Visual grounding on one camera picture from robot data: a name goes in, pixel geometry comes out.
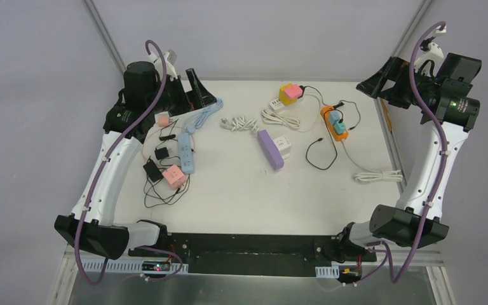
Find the purple power strip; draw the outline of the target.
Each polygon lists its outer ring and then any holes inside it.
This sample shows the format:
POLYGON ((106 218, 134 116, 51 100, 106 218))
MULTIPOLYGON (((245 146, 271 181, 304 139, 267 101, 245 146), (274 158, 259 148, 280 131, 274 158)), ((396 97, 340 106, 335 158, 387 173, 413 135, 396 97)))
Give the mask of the purple power strip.
POLYGON ((274 140, 270 137, 266 130, 259 130, 257 132, 257 140, 259 145, 268 160, 273 170, 279 170, 283 168, 285 162, 282 158, 274 140))

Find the white cube socket adapter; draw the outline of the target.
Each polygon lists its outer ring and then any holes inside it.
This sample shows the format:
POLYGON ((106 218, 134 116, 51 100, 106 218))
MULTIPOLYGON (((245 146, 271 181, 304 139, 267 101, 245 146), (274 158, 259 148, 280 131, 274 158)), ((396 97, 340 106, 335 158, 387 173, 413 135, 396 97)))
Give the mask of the white cube socket adapter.
POLYGON ((292 143, 291 141, 289 141, 288 137, 286 135, 281 135, 273 139, 273 142, 276 145, 282 158, 284 160, 288 159, 292 149, 292 143))

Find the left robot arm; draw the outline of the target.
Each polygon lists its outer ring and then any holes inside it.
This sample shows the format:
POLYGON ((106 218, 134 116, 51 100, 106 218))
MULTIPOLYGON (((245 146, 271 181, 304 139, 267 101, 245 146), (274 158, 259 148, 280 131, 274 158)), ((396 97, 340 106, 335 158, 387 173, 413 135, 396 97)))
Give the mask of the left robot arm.
POLYGON ((193 68, 186 70, 191 86, 160 62, 138 61, 127 65, 124 87, 107 112, 102 145, 82 196, 68 215, 58 215, 54 228, 74 248, 116 260, 128 250, 143 247, 153 257, 167 252, 166 226, 150 220, 114 223, 114 213, 126 174, 144 144, 156 116, 178 116, 215 103, 193 68))

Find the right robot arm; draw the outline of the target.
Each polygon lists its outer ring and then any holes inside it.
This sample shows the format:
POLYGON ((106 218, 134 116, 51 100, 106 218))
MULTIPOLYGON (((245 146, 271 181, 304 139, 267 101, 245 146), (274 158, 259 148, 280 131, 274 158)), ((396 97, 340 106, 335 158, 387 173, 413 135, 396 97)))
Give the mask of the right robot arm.
POLYGON ((468 94, 481 67, 479 59, 449 53, 435 76, 415 70, 416 88, 434 118, 423 113, 421 148, 407 185, 395 206, 378 205, 368 222, 350 222, 337 235, 338 257, 365 257, 370 254, 365 246, 378 241, 423 248, 447 236, 449 227, 442 223, 444 191, 480 111, 480 102, 468 94))

